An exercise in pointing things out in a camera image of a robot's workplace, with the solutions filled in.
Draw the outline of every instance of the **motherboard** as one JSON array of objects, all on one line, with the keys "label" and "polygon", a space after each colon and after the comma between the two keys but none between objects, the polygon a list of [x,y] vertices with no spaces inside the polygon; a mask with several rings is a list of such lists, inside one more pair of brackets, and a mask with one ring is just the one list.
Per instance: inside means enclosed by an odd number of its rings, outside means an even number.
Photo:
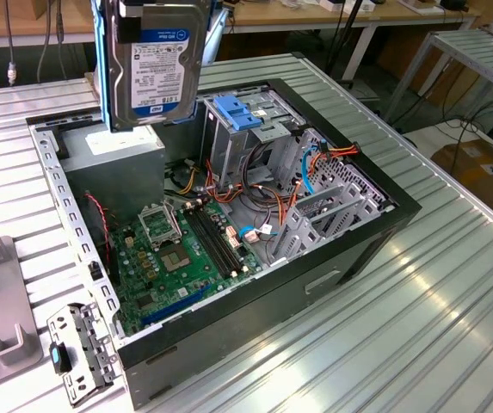
[{"label": "motherboard", "polygon": [[218,203],[146,208],[110,236],[118,260],[119,320],[127,335],[262,270]]}]

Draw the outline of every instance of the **ribbed aluminum surface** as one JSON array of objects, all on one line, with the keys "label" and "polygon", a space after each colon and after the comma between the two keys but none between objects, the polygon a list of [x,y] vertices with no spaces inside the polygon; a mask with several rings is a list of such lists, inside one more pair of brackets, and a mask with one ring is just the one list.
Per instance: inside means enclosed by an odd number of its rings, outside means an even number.
[{"label": "ribbed aluminum surface", "polygon": [[464,65],[493,82],[493,35],[483,30],[437,32],[433,42]]},{"label": "ribbed aluminum surface", "polygon": [[[423,209],[344,288],[141,411],[493,411],[493,221],[484,206],[302,59],[216,64],[201,87],[268,77],[284,78]],[[0,89],[0,232],[16,238],[45,350],[37,367],[0,385],[0,411],[70,410],[47,355],[46,318],[87,293],[23,118],[94,103],[83,81]],[[80,410],[130,409],[119,379]]]}]

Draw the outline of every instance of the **ram slot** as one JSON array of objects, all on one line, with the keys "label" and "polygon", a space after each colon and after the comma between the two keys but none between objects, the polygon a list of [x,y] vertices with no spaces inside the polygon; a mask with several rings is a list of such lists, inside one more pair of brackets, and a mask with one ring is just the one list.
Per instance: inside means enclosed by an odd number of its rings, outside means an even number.
[{"label": "ram slot", "polygon": [[200,223],[200,220],[196,213],[185,213],[185,218],[188,224],[191,225],[191,228],[193,229],[196,237],[199,239],[200,244],[202,245],[202,247],[204,247],[204,250],[217,267],[219,273],[226,278],[231,273],[232,269],[227,266],[227,263],[223,259],[223,256],[218,253],[218,251],[214,248],[214,244],[210,242],[210,236],[204,230],[204,227]]},{"label": "ram slot", "polygon": [[200,223],[204,225],[204,228],[209,231],[210,236],[213,241],[218,245],[217,248],[224,254],[224,259],[227,264],[235,271],[240,270],[240,262],[235,256],[231,246],[221,237],[219,233],[219,228],[213,223],[213,221],[208,217],[208,214],[204,211],[198,212],[200,217]]}]

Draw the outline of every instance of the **cardboard box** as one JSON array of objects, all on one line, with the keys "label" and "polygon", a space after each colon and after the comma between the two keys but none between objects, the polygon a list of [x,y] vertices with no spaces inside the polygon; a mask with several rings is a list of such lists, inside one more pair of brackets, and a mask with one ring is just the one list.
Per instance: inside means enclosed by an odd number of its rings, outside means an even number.
[{"label": "cardboard box", "polygon": [[[38,20],[47,10],[46,0],[9,0],[9,16]],[[0,15],[5,13],[5,2],[0,0]]]},{"label": "cardboard box", "polygon": [[[447,173],[451,170],[456,144],[446,145],[432,161]],[[453,177],[493,209],[493,146],[483,139],[460,144]]]}]

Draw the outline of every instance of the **expansion slot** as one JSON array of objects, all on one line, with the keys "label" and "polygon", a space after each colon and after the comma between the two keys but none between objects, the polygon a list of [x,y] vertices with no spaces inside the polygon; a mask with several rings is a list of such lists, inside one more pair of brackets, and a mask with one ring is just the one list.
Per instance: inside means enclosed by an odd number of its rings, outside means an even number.
[{"label": "expansion slot", "polygon": [[194,210],[185,212],[185,218],[221,276],[224,278],[236,276],[241,268],[240,262],[231,247],[219,235],[218,228],[208,215],[204,211]]},{"label": "expansion slot", "polygon": [[189,307],[190,305],[196,303],[197,301],[200,301],[202,299],[202,296],[204,295],[204,292],[207,291],[208,288],[210,287],[211,287],[210,285],[202,287],[196,293],[189,295],[188,297],[181,299],[174,304],[168,305],[167,307],[164,307],[162,310],[153,312],[152,314],[149,314],[146,317],[142,317],[141,323],[143,325],[149,325],[155,323],[156,321],[162,320],[182,310],[183,308]]}]

